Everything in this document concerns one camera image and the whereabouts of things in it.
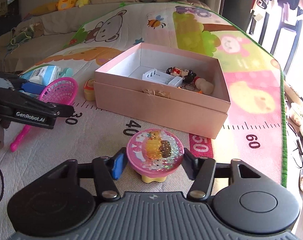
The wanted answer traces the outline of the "blue white cotton pad pack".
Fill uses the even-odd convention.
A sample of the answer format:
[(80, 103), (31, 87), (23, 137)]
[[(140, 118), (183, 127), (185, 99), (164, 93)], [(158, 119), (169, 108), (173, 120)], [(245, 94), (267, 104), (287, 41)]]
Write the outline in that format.
[(20, 78), (47, 86), (59, 77), (60, 72), (60, 67), (44, 64), (20, 75)]

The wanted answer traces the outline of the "pink toy net scoop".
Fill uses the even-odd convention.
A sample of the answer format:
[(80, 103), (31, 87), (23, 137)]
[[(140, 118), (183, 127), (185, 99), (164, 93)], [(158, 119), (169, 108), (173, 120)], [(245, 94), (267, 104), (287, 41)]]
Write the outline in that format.
[[(61, 77), (51, 82), (40, 94), (39, 99), (45, 103), (71, 105), (77, 95), (78, 84), (71, 77)], [(25, 125), (10, 145), (11, 152), (15, 152), (32, 126)]]

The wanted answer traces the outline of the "teal plastic toy clip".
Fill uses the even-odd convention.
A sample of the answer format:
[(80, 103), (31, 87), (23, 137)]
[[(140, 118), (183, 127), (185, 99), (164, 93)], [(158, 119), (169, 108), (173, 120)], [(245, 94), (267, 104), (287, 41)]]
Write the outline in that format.
[(73, 76), (73, 69), (71, 68), (64, 68), (58, 75), (58, 78), (62, 77), (72, 77)]

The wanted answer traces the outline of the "pink round toy table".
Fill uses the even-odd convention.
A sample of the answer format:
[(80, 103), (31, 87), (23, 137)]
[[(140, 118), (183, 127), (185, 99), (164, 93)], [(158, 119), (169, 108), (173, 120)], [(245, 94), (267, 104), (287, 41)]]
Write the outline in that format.
[(126, 146), (126, 155), (144, 183), (162, 183), (181, 165), (184, 147), (171, 132), (147, 129), (132, 136)]

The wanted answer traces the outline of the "yellow orange toy block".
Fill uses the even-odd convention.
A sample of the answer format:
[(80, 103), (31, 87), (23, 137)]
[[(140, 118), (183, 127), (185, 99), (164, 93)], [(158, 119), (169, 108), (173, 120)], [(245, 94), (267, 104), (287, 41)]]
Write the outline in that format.
[(94, 101), (95, 94), (94, 94), (94, 79), (88, 79), (83, 86), (84, 97), (87, 101)]

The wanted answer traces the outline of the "beige sofa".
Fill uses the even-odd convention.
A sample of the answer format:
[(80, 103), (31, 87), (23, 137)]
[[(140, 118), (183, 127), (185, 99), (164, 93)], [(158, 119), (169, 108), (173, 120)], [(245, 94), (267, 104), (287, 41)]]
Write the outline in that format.
[(86, 5), (33, 17), (0, 36), (0, 71), (45, 63), (102, 66), (139, 43), (169, 45), (172, 20), (159, 3)]

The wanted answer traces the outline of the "colourful cartoon play mat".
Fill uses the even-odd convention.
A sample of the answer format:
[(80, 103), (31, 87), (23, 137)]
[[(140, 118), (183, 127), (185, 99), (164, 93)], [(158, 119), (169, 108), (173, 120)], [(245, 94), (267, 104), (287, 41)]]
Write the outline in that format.
[(11, 196), (67, 159), (113, 155), (145, 129), (175, 134), (196, 156), (239, 158), (287, 183), (279, 63), (230, 22), (178, 3), (115, 5), (77, 23), (73, 8), (41, 17), (45, 34), (17, 52), (35, 56), (68, 37), (63, 49), (29, 64), (34, 81), (50, 66), (78, 83), (74, 113), (53, 129), (12, 123), (0, 149), (0, 239), (14, 233)]

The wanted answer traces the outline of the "beige toy figure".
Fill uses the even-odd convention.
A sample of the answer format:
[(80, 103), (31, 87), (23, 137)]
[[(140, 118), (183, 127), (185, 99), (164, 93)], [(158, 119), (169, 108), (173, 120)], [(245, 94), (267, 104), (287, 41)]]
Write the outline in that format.
[(196, 89), (201, 91), (203, 94), (205, 94), (205, 95), (212, 94), (212, 92), (214, 90), (214, 85), (212, 83), (210, 83), (209, 81), (197, 76), (193, 82), (194, 82)]

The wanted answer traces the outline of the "pink cardboard box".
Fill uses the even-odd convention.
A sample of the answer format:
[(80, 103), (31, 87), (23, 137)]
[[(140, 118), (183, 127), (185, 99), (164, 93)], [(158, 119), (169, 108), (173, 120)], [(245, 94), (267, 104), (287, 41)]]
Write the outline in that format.
[[(142, 75), (187, 68), (214, 85), (211, 95), (144, 81)], [(228, 117), (230, 96), (218, 59), (140, 43), (94, 73), (98, 108), (178, 131), (215, 139)]]

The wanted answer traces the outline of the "red black doll figure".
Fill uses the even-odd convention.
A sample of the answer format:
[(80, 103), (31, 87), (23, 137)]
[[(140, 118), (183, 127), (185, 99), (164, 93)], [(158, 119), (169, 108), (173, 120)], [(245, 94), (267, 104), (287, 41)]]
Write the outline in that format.
[(196, 73), (192, 70), (188, 69), (180, 69), (177, 67), (170, 67), (166, 70), (167, 74), (170, 74), (172, 76), (179, 76), (183, 78), (183, 81), (185, 83), (191, 83), (196, 77)]

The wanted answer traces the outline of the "yellow duck plush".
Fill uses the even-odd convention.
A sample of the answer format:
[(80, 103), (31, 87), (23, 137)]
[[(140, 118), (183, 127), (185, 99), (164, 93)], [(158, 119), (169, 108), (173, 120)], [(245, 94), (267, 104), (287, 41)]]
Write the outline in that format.
[(57, 2), (50, 2), (34, 8), (29, 12), (32, 16), (40, 16), (55, 11), (62, 11), (75, 7), (77, 0), (58, 0)]

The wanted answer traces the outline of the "white plastic toy tray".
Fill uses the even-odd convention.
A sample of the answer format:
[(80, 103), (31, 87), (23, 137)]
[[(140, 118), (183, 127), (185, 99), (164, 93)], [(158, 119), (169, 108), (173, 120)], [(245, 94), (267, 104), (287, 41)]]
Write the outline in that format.
[(183, 78), (179, 76), (172, 76), (158, 69), (151, 69), (142, 75), (144, 81), (158, 83), (161, 85), (168, 85), (172, 87), (179, 87), (183, 83)]

